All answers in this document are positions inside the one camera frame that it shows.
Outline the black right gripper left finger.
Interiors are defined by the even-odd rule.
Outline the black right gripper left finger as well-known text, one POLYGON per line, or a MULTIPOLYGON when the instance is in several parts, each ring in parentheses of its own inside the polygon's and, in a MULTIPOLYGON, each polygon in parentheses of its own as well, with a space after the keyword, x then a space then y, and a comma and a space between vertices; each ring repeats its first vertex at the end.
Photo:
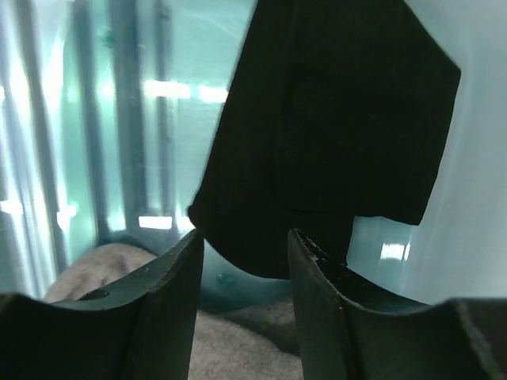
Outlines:
POLYGON ((2 378, 187 378, 203 260, 204 240, 191 231, 79 300, 2 294, 2 378))

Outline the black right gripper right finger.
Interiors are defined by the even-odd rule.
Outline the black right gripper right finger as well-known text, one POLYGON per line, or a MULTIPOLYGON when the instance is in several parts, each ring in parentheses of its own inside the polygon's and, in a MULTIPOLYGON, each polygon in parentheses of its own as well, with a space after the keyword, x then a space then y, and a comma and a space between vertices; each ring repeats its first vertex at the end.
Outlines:
POLYGON ((506 301, 427 305, 349 269, 300 230, 288 235, 306 379, 503 379, 506 301))

